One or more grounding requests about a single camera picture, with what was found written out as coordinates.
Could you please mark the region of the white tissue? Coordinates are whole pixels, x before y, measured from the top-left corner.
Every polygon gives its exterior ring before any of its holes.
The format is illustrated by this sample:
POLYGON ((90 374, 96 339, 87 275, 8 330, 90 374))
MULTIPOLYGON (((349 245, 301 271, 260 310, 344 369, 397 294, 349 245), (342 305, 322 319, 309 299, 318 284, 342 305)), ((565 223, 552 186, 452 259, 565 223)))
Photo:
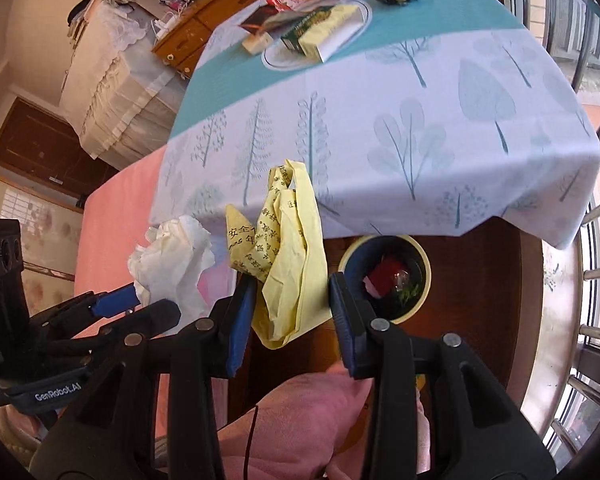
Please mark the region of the white tissue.
POLYGON ((202 272, 215 264, 211 234, 197 219, 184 214, 158 228, 151 226, 145 237, 148 245, 135 247, 128 269, 143 307, 163 299, 178 305, 180 320, 166 331, 173 335, 211 310, 198 289, 202 272))

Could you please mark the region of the yellow paper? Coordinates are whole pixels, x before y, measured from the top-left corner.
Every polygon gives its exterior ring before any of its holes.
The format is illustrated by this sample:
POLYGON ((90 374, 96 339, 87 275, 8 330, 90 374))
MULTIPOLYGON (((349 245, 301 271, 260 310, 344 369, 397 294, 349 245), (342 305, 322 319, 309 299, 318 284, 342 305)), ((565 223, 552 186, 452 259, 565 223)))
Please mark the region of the yellow paper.
POLYGON ((320 213, 306 165, 286 160, 268 174, 256 222, 225 207, 230 266, 261 284, 251 326, 277 350, 328 321, 328 266, 320 213))

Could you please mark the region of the orange foil snack packet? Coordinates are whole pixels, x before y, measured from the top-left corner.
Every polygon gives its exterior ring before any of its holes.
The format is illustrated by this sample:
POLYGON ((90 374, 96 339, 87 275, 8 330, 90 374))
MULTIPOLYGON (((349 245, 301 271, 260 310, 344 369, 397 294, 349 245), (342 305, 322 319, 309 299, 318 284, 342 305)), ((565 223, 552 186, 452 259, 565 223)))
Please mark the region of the orange foil snack packet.
POLYGON ((259 6, 239 24, 239 27, 252 36, 259 36, 280 27, 277 18, 279 14, 279 10, 272 4, 259 6))

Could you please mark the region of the green yellow tea box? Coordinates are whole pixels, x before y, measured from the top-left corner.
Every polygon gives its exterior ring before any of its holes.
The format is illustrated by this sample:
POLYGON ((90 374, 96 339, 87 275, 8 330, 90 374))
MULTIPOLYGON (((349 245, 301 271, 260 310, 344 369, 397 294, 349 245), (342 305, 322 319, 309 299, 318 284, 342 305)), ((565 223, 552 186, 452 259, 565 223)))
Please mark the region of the green yellow tea box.
POLYGON ((320 6, 283 34, 283 45, 316 62, 326 62, 360 32, 365 12, 356 3, 320 6))

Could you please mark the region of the green paper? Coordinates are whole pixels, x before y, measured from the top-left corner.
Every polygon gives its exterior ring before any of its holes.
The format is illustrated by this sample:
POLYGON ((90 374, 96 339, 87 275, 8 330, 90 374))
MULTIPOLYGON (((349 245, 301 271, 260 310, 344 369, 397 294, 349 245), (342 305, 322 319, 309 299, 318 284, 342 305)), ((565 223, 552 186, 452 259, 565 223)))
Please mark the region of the green paper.
POLYGON ((396 296, 400 303, 406 306, 410 301, 417 300, 420 295, 422 284, 417 282, 408 282, 396 289, 396 296))

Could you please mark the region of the red paper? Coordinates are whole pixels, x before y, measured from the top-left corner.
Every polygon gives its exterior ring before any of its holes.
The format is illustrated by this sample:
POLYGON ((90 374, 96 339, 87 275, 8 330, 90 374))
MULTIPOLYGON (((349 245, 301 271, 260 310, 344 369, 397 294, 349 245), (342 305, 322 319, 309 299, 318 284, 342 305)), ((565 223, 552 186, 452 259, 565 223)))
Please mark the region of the red paper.
POLYGON ((375 299, 384 298, 408 282, 410 276, 404 265, 395 258, 383 258, 363 278, 366 292, 375 299))

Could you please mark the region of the blue cream trash bin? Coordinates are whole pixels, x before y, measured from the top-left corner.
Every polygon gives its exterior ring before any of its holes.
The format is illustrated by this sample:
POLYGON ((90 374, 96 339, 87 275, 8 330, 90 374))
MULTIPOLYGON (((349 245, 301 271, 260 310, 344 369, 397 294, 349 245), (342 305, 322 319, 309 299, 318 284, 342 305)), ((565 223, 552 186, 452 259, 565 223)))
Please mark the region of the blue cream trash bin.
POLYGON ((431 264, 413 237, 363 236, 346 250, 338 266, 355 299, 367 301, 377 316, 401 324, 425 303, 431 264))

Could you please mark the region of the pink trousers legs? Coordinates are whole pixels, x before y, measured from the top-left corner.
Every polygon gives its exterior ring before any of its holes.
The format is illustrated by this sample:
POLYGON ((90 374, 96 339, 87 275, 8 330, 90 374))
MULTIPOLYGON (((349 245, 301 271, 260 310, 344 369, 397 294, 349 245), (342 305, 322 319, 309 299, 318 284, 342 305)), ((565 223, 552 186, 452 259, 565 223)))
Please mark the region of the pink trousers legs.
POLYGON ((290 378, 219 431, 227 479, 358 479, 370 379, 342 363, 290 378))

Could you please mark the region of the pink bed cover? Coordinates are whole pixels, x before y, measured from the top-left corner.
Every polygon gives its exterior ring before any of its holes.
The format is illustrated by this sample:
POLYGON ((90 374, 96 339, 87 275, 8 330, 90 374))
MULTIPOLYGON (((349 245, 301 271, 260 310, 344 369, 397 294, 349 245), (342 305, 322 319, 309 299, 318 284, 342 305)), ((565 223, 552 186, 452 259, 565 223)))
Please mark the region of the pink bed cover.
MULTIPOLYGON (((116 174, 86 201, 83 214, 60 206, 30 188, 0 177, 0 218, 18 219, 24 261, 72 275, 52 278, 30 270, 22 274, 30 315, 82 294, 128 284, 128 258, 136 245, 148 245, 145 232, 164 148, 116 174)), ((216 257, 198 284, 211 301, 228 296, 234 271, 216 257)), ((12 406, 0 408, 0 438, 12 452, 30 458, 44 430, 12 406)))

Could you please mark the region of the tree print tablecloth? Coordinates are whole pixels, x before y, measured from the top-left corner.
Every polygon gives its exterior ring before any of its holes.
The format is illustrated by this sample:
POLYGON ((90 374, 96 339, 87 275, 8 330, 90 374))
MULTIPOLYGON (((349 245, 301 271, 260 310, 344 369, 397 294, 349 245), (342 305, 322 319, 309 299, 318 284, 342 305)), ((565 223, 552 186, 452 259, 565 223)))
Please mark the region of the tree print tablecloth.
POLYGON ((358 0, 366 23, 328 61, 276 42, 242 46, 240 14, 219 25, 188 83, 149 220, 209 230, 227 205, 257 218, 268 173, 306 165, 323 232, 462 235, 500 217, 554 247, 576 212, 520 212, 546 194, 536 145, 562 118, 542 78, 554 60, 498 0, 358 0))

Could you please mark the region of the white power strip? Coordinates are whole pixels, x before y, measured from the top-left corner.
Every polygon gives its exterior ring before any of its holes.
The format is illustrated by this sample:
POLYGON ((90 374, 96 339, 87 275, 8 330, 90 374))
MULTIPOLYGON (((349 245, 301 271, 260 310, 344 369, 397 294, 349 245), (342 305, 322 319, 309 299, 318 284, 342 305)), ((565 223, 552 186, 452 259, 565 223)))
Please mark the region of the white power strip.
POLYGON ((156 35, 160 36, 166 34, 176 24, 178 24, 179 19, 180 16, 172 12, 164 14, 162 18, 157 18, 154 21, 155 28, 157 29, 156 35))

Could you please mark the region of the wooden desk with drawers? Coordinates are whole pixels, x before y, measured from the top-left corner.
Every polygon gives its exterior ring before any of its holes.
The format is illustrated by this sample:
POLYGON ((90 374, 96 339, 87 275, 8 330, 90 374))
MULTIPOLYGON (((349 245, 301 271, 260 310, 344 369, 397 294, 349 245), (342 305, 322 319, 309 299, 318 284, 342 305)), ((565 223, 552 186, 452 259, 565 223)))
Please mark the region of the wooden desk with drawers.
POLYGON ((258 0, 195 0, 160 39, 152 53, 189 78, 212 32, 228 18, 258 0))

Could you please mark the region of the metal window grille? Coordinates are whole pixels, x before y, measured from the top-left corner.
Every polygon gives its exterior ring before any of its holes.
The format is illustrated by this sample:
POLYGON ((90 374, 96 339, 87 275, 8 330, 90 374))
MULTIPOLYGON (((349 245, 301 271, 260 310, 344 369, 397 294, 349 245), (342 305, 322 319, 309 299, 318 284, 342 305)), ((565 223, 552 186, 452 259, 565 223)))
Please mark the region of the metal window grille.
POLYGON ((550 151, 538 171, 546 194, 524 193, 520 212, 576 212, 570 241, 544 244, 538 344, 522 411, 557 467, 600 426, 600 0, 506 0, 554 60, 543 76, 562 123, 535 139, 550 151))

